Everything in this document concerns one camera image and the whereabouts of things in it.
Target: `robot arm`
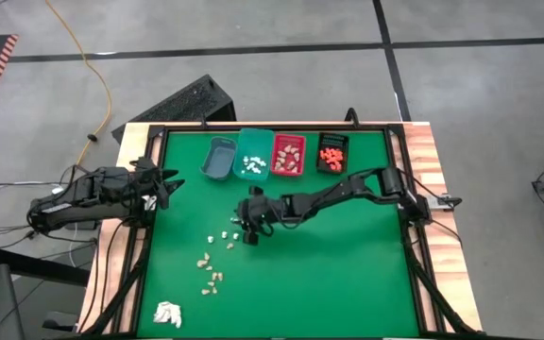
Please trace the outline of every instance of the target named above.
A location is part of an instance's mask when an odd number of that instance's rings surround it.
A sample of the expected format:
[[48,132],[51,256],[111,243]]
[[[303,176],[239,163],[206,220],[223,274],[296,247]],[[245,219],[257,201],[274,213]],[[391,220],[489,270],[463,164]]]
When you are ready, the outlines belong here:
[[125,167],[101,167],[72,181],[60,193],[34,199],[26,215],[28,224],[41,233],[69,223],[106,218],[144,227],[150,213],[143,197],[156,197],[160,207],[166,209],[169,196],[184,180],[164,181],[178,171],[161,170],[144,157],[131,164],[134,172]]
[[[380,195],[366,186],[365,181],[370,176],[377,177]],[[245,232],[243,241],[250,245],[258,244],[259,233],[271,236],[274,230],[272,224],[280,223],[294,229],[316,216],[321,209],[353,198],[364,198],[375,204],[399,204],[403,216],[409,221],[431,222],[427,200],[421,195],[413,195],[406,188],[396,167],[360,171],[313,194],[290,194],[271,199],[258,187],[251,187],[249,192],[252,197],[239,202],[236,210],[238,218],[233,222],[241,226]]]

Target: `plastic bin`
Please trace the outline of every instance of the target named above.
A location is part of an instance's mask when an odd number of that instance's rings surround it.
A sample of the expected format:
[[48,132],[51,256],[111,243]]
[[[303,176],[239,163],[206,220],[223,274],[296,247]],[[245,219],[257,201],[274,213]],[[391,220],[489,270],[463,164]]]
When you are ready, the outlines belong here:
[[210,179],[224,180],[228,177],[236,154],[236,142],[223,137],[213,137],[207,159],[200,171]]
[[[259,128],[241,128],[238,135],[238,148],[234,156],[234,165],[232,170],[239,179],[247,180],[265,180],[270,174],[272,147],[274,146],[274,131]],[[260,173],[254,173],[247,170],[252,161],[252,157],[259,157],[265,162],[265,166],[257,165]]]
[[[289,148],[297,149],[295,153],[292,153]],[[281,176],[300,176],[303,174],[303,160],[306,153],[306,138],[303,136],[289,135],[289,134],[277,134],[274,138],[274,152],[272,152],[272,168],[270,171],[276,175]],[[280,159],[284,159],[284,164],[280,169],[276,168],[277,162]],[[294,162],[294,167],[289,170],[288,165]]]
[[[320,157],[320,151],[329,149],[339,149],[343,153],[343,160],[341,163],[341,170],[333,170],[326,160]],[[320,132],[318,136],[318,150],[316,151],[316,170],[319,172],[325,172],[329,174],[343,174],[348,170],[348,151],[349,151],[349,137],[335,134]]]

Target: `green table surface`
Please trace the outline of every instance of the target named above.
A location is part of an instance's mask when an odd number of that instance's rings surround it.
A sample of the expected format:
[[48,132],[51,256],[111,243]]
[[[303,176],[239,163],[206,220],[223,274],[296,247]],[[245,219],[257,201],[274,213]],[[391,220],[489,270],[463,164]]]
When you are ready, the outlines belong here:
[[[373,337],[418,335],[396,206],[351,200],[321,211],[297,229],[275,227],[258,246],[231,240],[234,209],[256,184],[266,195],[310,193],[340,177],[315,169],[318,134],[306,137],[301,177],[270,174],[263,182],[230,176],[213,181],[200,173],[210,139],[237,133],[171,133],[164,168],[178,169],[186,183],[156,216],[144,283],[140,337]],[[348,172],[386,166],[380,132],[349,132]],[[377,180],[367,185],[379,192]],[[229,233],[223,240],[222,231]],[[215,238],[213,244],[207,237]],[[228,242],[234,243],[227,249]],[[199,269],[204,253],[224,280],[216,295],[201,289],[212,272]],[[179,329],[153,322],[157,305],[181,306]]]

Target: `yellow cable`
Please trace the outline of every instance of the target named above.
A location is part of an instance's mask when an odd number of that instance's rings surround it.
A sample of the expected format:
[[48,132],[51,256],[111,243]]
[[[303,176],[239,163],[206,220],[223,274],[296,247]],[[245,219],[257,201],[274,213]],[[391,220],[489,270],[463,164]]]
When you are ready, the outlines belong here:
[[[60,22],[64,25],[64,28],[66,28],[66,31],[68,32],[68,34],[71,35],[71,38],[73,38],[73,41],[75,42],[76,47],[79,49],[79,53],[81,53],[81,57],[83,58],[83,62],[85,62],[85,66],[89,67],[90,70],[92,70],[98,76],[98,78],[100,78],[100,81],[102,82],[102,85],[104,85],[104,90],[106,90],[106,97],[107,97],[107,101],[108,101],[107,108],[106,108],[106,117],[104,117],[104,120],[102,121],[100,126],[93,132],[93,135],[95,136],[95,135],[98,134],[98,132],[100,132],[100,130],[111,119],[111,110],[112,110],[111,91],[109,90],[109,86],[106,84],[106,81],[104,81],[104,78],[102,77],[102,75],[100,75],[100,73],[97,72],[97,70],[90,64],[90,62],[85,57],[85,53],[83,52],[83,48],[81,47],[81,44],[77,40],[77,37],[75,37],[75,34],[73,33],[73,30],[71,29],[71,27],[69,27],[68,24],[66,24],[64,19],[62,19],[62,17],[58,14],[58,12],[54,8],[54,6],[52,6],[52,4],[49,2],[49,0],[45,0],[45,3],[47,4],[47,6],[50,9],[52,9],[52,12],[54,12],[54,14],[58,17],[58,20],[60,20]],[[81,154],[79,155],[79,158],[76,160],[76,165],[81,164],[81,162],[83,161],[83,158],[85,157],[85,153],[87,152],[87,149],[90,147],[91,144],[92,144],[92,141],[88,140],[88,142],[83,147],[83,151],[81,151]]]

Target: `white crumpled paper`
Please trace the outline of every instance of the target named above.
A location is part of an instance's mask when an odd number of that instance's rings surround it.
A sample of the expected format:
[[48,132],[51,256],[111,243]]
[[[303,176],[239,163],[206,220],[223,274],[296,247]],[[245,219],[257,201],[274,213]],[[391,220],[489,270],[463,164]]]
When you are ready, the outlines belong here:
[[159,303],[153,321],[156,323],[171,322],[172,325],[176,325],[176,328],[179,328],[181,326],[181,311],[179,306],[169,301]]

